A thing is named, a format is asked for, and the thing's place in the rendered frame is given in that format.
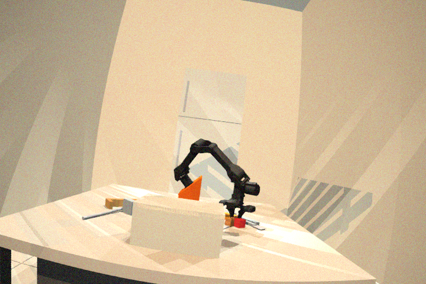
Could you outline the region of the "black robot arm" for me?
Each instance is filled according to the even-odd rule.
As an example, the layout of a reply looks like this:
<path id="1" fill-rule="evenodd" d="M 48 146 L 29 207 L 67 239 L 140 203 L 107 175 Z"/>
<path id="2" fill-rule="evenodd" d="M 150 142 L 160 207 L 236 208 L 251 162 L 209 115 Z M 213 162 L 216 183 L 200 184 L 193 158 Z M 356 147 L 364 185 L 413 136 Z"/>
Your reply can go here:
<path id="1" fill-rule="evenodd" d="M 190 186 L 193 181 L 187 175 L 189 173 L 189 165 L 198 153 L 211 153 L 212 156 L 219 162 L 219 164 L 227 171 L 228 177 L 231 182 L 234 182 L 233 192 L 246 193 L 253 196 L 258 196 L 260 193 L 260 186 L 256 182 L 249 182 L 250 178 L 245 171 L 238 165 L 234 164 L 219 148 L 216 143 L 209 140 L 199 139 L 191 144 L 190 152 L 185 157 L 183 162 L 174 168 L 175 180 L 181 181 L 185 189 Z M 244 180 L 242 181 L 242 178 Z M 234 198 L 227 201 L 227 208 L 236 209 L 242 205 L 241 198 Z"/>

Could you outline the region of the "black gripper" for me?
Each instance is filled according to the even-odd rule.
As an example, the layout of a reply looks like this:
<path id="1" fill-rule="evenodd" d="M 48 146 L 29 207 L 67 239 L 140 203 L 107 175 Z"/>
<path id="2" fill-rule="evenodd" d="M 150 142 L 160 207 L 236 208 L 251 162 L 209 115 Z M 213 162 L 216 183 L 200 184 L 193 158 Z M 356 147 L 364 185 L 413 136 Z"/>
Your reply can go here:
<path id="1" fill-rule="evenodd" d="M 231 194 L 231 196 L 234 196 L 234 198 L 240 197 L 241 201 L 242 201 L 242 205 L 240 207 L 239 206 L 237 207 L 237 208 L 240 208 L 240 211 L 238 211 L 238 218 L 241 218 L 245 212 L 249 212 L 249 213 L 255 212 L 256 206 L 252 206 L 252 205 L 246 205 L 246 206 L 244 206 L 244 197 L 245 197 L 244 193 L 235 193 L 235 192 L 233 192 L 233 194 Z M 227 201 L 228 200 L 226 200 L 226 199 L 220 200 L 219 204 L 223 204 L 224 206 L 226 205 L 225 208 L 228 210 L 228 212 L 230 214 L 230 217 L 233 217 L 235 209 L 227 208 Z"/>

